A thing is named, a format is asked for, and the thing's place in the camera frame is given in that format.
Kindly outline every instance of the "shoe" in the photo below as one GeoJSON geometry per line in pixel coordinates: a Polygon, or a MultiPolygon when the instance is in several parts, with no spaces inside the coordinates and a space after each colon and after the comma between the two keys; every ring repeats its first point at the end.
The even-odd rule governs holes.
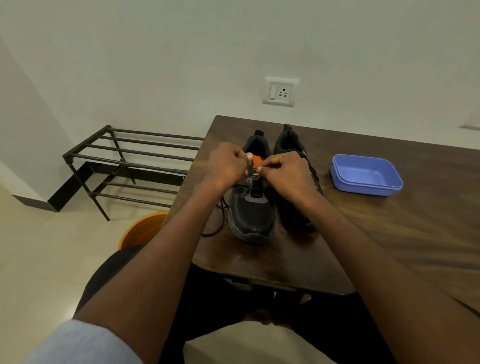
{"type": "MultiPolygon", "coordinates": [[[[283,132],[280,134],[275,142],[274,154],[281,154],[286,152],[295,151],[300,154],[300,157],[305,158],[308,161],[308,155],[305,147],[300,142],[300,138],[296,132],[293,131],[291,125],[285,124],[283,126],[283,132]]],[[[317,191],[323,194],[320,188],[320,181],[317,177],[317,172],[308,162],[312,179],[317,186],[317,191]]],[[[303,216],[295,206],[280,196],[278,193],[275,195],[276,206],[278,208],[278,214],[283,226],[287,230],[292,231],[305,231],[313,230],[314,226],[310,220],[303,216]]]]}
{"type": "MultiPolygon", "coordinates": [[[[248,138],[243,147],[262,159],[268,158],[270,148],[261,130],[248,138]]],[[[234,186],[230,195],[228,224],[238,238],[250,243],[263,243],[273,235],[275,226],[274,192],[264,188],[263,177],[249,168],[249,176],[234,186]]]]}

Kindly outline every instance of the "wall switch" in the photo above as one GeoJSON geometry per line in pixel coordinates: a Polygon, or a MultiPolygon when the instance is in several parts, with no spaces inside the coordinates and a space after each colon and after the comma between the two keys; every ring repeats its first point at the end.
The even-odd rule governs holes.
{"type": "Polygon", "coordinates": [[[293,106],[299,80],[279,77],[265,77],[262,87],[263,103],[293,106]]]}

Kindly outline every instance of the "person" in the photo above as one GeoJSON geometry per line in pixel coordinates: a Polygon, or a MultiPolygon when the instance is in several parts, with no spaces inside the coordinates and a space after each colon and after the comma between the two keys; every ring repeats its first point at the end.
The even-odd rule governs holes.
{"type": "MultiPolygon", "coordinates": [[[[73,320],[25,362],[182,362],[185,340],[241,321],[249,292],[191,262],[216,203],[251,159],[230,143],[212,151],[206,176],[183,208],[144,248],[105,262],[73,320]]],[[[480,362],[478,318],[334,208],[317,192],[305,159],[273,155],[257,172],[315,224],[358,292],[298,304],[290,315],[294,331],[338,363],[480,362]]]]}

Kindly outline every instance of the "light blue sleeve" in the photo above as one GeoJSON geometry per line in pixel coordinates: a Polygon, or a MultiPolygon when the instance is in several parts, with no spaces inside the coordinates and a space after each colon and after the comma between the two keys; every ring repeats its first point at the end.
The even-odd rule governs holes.
{"type": "Polygon", "coordinates": [[[25,364],[142,364],[120,338],[106,328],[70,320],[63,323],[24,360],[25,364]]]}

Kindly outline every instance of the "metal shoe rack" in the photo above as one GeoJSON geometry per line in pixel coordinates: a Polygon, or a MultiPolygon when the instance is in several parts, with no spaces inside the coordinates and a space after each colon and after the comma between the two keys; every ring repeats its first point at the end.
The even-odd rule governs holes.
{"type": "Polygon", "coordinates": [[[164,193],[168,193],[168,194],[176,194],[177,191],[170,191],[170,190],[163,190],[163,189],[152,188],[152,187],[137,186],[135,180],[133,179],[132,171],[130,170],[129,167],[132,167],[132,168],[135,168],[135,169],[140,168],[140,169],[146,169],[146,170],[153,170],[153,171],[157,171],[157,172],[175,173],[177,175],[182,175],[182,176],[185,176],[188,173],[187,170],[177,170],[177,169],[171,169],[171,168],[148,166],[148,165],[145,165],[145,164],[130,163],[130,162],[127,162],[125,160],[125,157],[123,156],[123,153],[140,154],[140,155],[144,155],[144,156],[169,158],[169,159],[178,159],[178,160],[185,160],[185,161],[189,161],[189,162],[193,162],[193,158],[172,156],[172,155],[166,155],[166,154],[151,153],[151,152],[144,152],[144,151],[140,151],[140,150],[120,148],[118,142],[137,143],[137,144],[144,144],[144,145],[150,145],[150,146],[166,146],[166,147],[170,147],[170,148],[180,148],[180,149],[189,149],[189,150],[199,150],[199,148],[195,147],[195,146],[183,146],[183,145],[178,145],[178,144],[158,143],[158,142],[151,142],[151,141],[139,140],[139,139],[118,138],[118,137],[115,136],[115,132],[131,133],[131,134],[137,134],[137,135],[152,135],[152,136],[161,136],[161,137],[167,137],[167,138],[177,138],[177,139],[187,139],[187,140],[200,140],[200,141],[202,141],[203,138],[199,138],[199,137],[196,137],[196,136],[172,135],[172,134],[140,132],[140,131],[136,131],[136,130],[115,129],[115,128],[112,128],[110,125],[107,125],[107,126],[103,127],[102,129],[100,129],[99,131],[97,131],[96,133],[94,133],[93,135],[91,135],[90,137],[85,139],[83,142],[81,142],[79,145],[75,146],[74,148],[72,148],[71,150],[69,150],[67,153],[65,153],[63,155],[63,159],[65,160],[67,165],[72,170],[74,176],[80,182],[82,187],[87,192],[88,196],[93,200],[93,202],[98,207],[98,209],[103,214],[103,216],[107,219],[107,221],[110,221],[110,219],[108,218],[108,215],[106,214],[106,212],[104,211],[102,206],[96,200],[97,196],[110,197],[110,198],[115,198],[115,199],[123,200],[123,201],[139,202],[139,203],[148,204],[148,205],[171,207],[171,205],[161,204],[161,203],[153,202],[153,201],[145,201],[145,200],[140,200],[140,199],[136,199],[136,198],[129,198],[129,197],[123,197],[123,196],[116,196],[116,195],[112,195],[112,194],[105,194],[105,193],[102,193],[102,191],[108,185],[112,185],[112,186],[118,186],[118,187],[134,188],[134,189],[139,189],[139,190],[148,190],[148,191],[155,191],[155,192],[164,192],[164,193]],[[115,147],[99,146],[99,145],[93,144],[98,139],[112,140],[113,143],[115,144],[115,147]],[[99,157],[79,154],[85,148],[96,148],[96,149],[116,151],[116,152],[119,153],[120,160],[99,158],[99,157]],[[101,184],[98,185],[98,187],[96,189],[94,189],[93,191],[90,191],[90,189],[86,186],[85,182],[81,179],[78,171],[73,166],[73,159],[74,158],[81,158],[81,159],[93,160],[93,161],[104,162],[104,163],[112,163],[112,164],[117,164],[118,166],[113,170],[112,173],[110,173],[103,180],[103,182],[101,182],[101,184]],[[132,180],[133,185],[112,182],[113,179],[119,174],[119,172],[122,169],[126,170],[127,176],[132,180]]]}

